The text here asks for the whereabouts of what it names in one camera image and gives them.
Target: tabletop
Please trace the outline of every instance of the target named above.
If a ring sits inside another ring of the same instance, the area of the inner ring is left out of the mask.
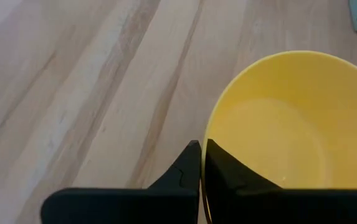
[[[286,50],[357,65],[348,1],[0,0],[0,223],[64,187],[146,188]]]

